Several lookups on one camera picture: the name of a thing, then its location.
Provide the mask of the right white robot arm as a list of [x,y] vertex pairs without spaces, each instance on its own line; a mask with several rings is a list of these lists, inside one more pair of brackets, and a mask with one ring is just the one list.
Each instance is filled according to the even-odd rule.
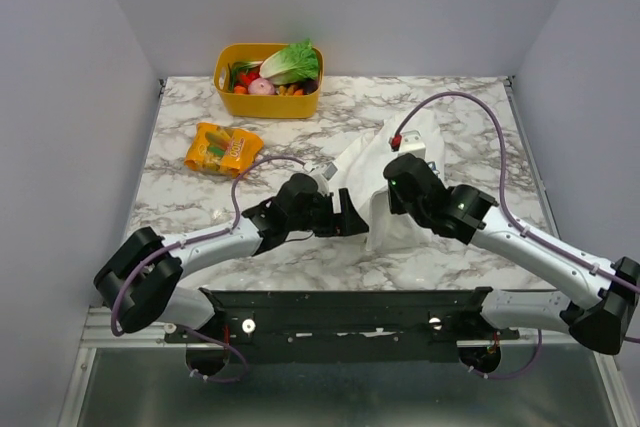
[[570,335],[582,346],[616,355],[639,303],[639,264],[582,252],[537,228],[508,219],[490,195],[445,186],[412,154],[383,171],[390,210],[423,229],[497,254],[552,285],[550,291],[494,290],[464,309],[460,326],[480,339],[496,329],[531,328]]

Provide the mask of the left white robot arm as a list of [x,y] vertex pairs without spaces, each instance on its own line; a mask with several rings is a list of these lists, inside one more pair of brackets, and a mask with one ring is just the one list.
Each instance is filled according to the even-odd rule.
[[326,193],[313,177],[295,173],[275,196],[228,224],[166,237],[150,227],[136,230],[98,271],[93,284],[110,308],[118,334],[164,322],[185,326],[197,340],[209,342],[220,334],[222,319],[205,292],[179,287],[182,278],[271,251],[292,232],[328,238],[368,230],[347,189]]

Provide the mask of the white t-shirt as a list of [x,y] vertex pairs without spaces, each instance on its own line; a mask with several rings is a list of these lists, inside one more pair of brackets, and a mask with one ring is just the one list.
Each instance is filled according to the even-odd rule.
[[379,131],[369,131],[355,139],[334,161],[337,172],[328,181],[330,190],[348,191],[358,215],[369,231],[361,237],[369,252],[389,253],[419,248],[433,238],[410,214],[394,213],[396,194],[411,184],[398,174],[386,178],[385,168],[396,158],[410,153],[424,160],[439,178],[444,178],[445,142],[435,114],[422,110],[402,128],[401,147],[394,151],[390,141],[405,118],[397,114],[387,119]]

